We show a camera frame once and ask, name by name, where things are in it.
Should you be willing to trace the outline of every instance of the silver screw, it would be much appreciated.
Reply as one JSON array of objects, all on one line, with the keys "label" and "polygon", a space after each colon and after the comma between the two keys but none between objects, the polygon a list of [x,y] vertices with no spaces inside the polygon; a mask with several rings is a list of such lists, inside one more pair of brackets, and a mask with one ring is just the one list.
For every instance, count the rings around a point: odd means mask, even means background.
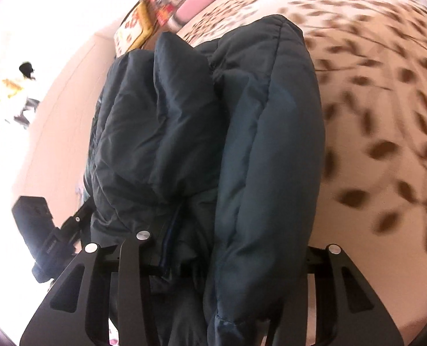
[{"label": "silver screw", "polygon": [[96,250],[98,250],[98,245],[96,243],[89,243],[87,246],[85,246],[85,252],[88,252],[89,254],[95,252]]},{"label": "silver screw", "polygon": [[339,245],[330,245],[329,251],[334,255],[338,255],[342,251],[342,248]]},{"label": "silver screw", "polygon": [[143,230],[141,232],[139,232],[136,237],[140,240],[140,241],[144,241],[145,239],[148,239],[151,236],[151,233],[149,233],[146,230]]}]

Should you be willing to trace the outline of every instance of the black mechanical device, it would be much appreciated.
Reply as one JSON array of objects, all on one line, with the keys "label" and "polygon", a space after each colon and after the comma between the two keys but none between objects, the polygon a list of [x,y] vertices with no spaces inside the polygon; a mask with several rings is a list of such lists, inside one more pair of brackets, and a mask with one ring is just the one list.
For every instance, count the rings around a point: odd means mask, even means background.
[{"label": "black mechanical device", "polygon": [[[25,213],[21,220],[22,209],[29,209],[32,218]],[[33,232],[28,228],[34,224],[40,227],[41,218],[51,222],[45,199],[20,198],[15,204],[17,225],[36,259],[34,275],[39,282],[57,278],[28,324],[20,346],[109,345],[111,307],[117,312],[120,346],[160,346],[149,287],[149,276],[158,272],[144,258],[154,240],[148,231],[141,231],[119,246],[101,248],[90,243],[73,258],[74,243],[81,228],[90,222],[93,210],[93,201],[89,200],[61,229],[47,223],[44,229]],[[118,288],[113,306],[110,287],[115,272]],[[269,316],[266,346],[306,344],[308,274],[314,274],[316,287],[315,346],[404,345],[365,277],[340,246],[329,245],[325,249],[308,248],[306,269],[295,290]],[[427,346],[427,325],[411,346]]]}]

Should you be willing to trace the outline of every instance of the metal bolt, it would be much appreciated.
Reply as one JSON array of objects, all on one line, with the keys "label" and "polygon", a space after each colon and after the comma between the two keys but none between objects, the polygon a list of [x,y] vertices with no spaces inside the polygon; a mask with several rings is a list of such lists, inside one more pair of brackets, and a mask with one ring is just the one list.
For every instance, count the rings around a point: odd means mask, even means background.
[{"label": "metal bolt", "polygon": [[140,240],[140,241],[144,241],[145,239],[148,239],[151,236],[151,233],[149,233],[146,230],[143,230],[141,232],[139,232],[136,237]]},{"label": "metal bolt", "polygon": [[85,252],[88,252],[89,254],[95,252],[96,250],[98,250],[98,245],[96,243],[89,243],[87,246],[85,246]]},{"label": "metal bolt", "polygon": [[338,255],[342,251],[342,248],[339,245],[330,245],[329,251],[334,255]]}]

